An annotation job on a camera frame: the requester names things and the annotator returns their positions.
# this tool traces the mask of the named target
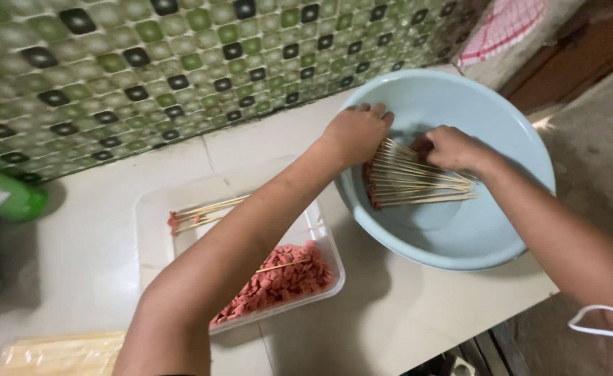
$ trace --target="kitchen counter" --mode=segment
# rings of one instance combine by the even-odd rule
[[[58,209],[1,233],[14,278],[0,301],[0,349],[17,338],[127,329],[140,291],[135,201],[302,153],[350,93],[47,184]],[[344,288],[213,336],[215,375],[397,376],[557,292],[528,253],[482,272],[422,266],[367,235],[334,184],[318,200],[344,262]]]

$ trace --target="white face mask strap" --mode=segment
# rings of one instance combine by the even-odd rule
[[[571,319],[569,321],[570,328],[574,329],[574,330],[578,330],[579,332],[590,333],[590,334],[593,334],[593,335],[604,335],[604,336],[608,336],[608,337],[613,337],[613,331],[612,330],[584,328],[584,327],[580,327],[580,326],[576,325],[576,324],[578,324],[578,322],[580,320],[583,319],[583,317],[585,316],[585,314],[587,312],[594,311],[594,310],[599,310],[599,309],[603,309],[603,310],[607,310],[607,311],[612,311],[613,312],[613,307],[609,307],[609,306],[602,306],[602,305],[587,306],[587,307],[581,309],[580,311],[578,311],[578,314],[576,314],[576,317],[574,317],[573,319]]]

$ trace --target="green can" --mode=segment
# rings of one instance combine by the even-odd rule
[[[39,217],[47,193],[0,173],[0,217],[25,222]]]

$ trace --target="red checkered towel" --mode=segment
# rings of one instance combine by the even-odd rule
[[[543,19],[545,0],[495,0],[485,24],[469,41],[458,65],[482,62],[521,41]]]

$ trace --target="tile backsplash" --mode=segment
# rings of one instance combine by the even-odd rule
[[[465,0],[0,0],[0,169],[49,180],[447,62],[481,13]]]

